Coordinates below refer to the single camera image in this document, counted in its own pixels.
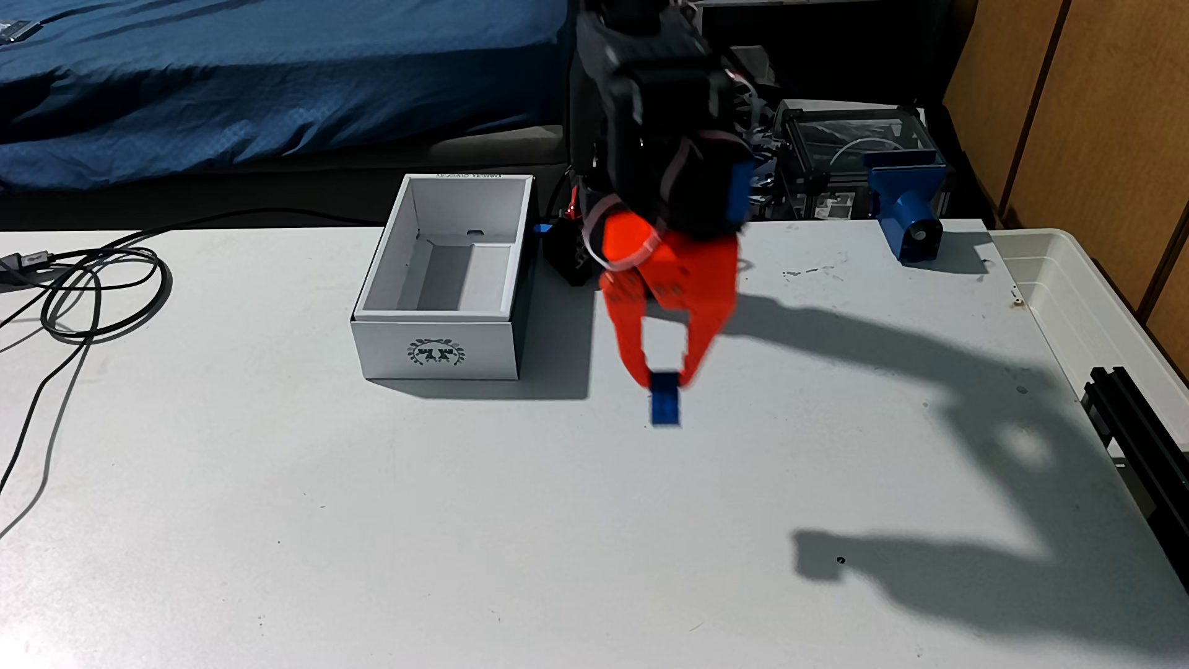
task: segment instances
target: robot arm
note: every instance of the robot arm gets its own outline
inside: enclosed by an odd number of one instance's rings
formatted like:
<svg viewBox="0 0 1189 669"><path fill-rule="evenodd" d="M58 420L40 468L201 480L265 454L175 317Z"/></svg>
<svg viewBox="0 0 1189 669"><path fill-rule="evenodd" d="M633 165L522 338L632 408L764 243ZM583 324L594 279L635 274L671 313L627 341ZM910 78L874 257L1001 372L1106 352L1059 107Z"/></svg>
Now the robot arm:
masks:
<svg viewBox="0 0 1189 669"><path fill-rule="evenodd" d="M578 55L603 109L599 131L579 133L598 137L593 164L578 170L584 236L608 269L600 284L624 366L653 390L654 410L661 386L675 408L677 386L735 309L754 163L734 133L734 84L679 10L655 0L587 0ZM641 351L649 292L690 311L679 373L654 373Z"/></svg>

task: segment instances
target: wooden cabinet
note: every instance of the wooden cabinet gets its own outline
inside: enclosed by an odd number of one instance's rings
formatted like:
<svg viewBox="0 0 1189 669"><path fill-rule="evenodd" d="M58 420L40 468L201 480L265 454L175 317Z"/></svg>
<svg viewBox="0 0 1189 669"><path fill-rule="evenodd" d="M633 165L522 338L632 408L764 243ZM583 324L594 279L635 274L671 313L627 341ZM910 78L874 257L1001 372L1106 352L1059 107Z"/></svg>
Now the wooden cabinet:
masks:
<svg viewBox="0 0 1189 669"><path fill-rule="evenodd" d="M981 0L945 105L1004 223L1071 232L1189 373L1189 1Z"/></svg>
<svg viewBox="0 0 1189 669"><path fill-rule="evenodd" d="M1071 232L1140 309L1187 201L1189 2L1072 0L1005 219Z"/></svg>
<svg viewBox="0 0 1189 669"><path fill-rule="evenodd" d="M945 107L995 207L1052 39L1062 0L980 0Z"/></svg>

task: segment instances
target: bed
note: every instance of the bed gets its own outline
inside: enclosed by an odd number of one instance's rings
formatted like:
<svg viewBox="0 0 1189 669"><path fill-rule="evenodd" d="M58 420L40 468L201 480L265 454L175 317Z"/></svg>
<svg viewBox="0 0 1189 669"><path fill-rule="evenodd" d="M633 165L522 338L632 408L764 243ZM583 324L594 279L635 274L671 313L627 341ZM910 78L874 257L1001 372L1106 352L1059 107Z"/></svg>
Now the bed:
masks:
<svg viewBox="0 0 1189 669"><path fill-rule="evenodd" d="M0 46L6 195L259 173L269 158L265 171L309 171L277 159L347 149L358 162L353 147L529 128L565 106L567 0L15 0L2 12L44 24Z"/></svg>

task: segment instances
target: white wire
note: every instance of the white wire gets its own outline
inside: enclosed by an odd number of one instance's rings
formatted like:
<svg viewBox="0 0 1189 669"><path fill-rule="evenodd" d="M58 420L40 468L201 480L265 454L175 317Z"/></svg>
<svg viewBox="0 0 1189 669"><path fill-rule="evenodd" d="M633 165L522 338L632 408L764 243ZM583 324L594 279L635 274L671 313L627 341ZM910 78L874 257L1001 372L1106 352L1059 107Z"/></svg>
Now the white wire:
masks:
<svg viewBox="0 0 1189 669"><path fill-rule="evenodd" d="M830 164L832 165L833 162L838 159L838 156L841 156L847 149L850 149L851 146L858 144L860 141L883 141L886 144L895 146L897 149L900 149L901 151L904 150L904 146L897 144L895 141L892 141L891 139L885 139L882 137L860 137L858 139L855 139L854 141L847 144L842 149L838 149L838 152L835 153L832 158L830 158Z"/></svg>

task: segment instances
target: usb connector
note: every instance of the usb connector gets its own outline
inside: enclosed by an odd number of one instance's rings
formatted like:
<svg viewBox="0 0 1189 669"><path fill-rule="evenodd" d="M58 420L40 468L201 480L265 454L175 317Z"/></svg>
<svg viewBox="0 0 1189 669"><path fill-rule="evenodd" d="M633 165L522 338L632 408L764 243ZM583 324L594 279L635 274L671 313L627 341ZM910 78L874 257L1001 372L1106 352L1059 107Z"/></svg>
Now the usb connector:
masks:
<svg viewBox="0 0 1189 669"><path fill-rule="evenodd" d="M51 261L54 261L54 258L49 251L38 251L26 255L12 253L11 255L0 257L0 283L25 285L27 282L23 280L23 277L26 273L45 269L50 266Z"/></svg>

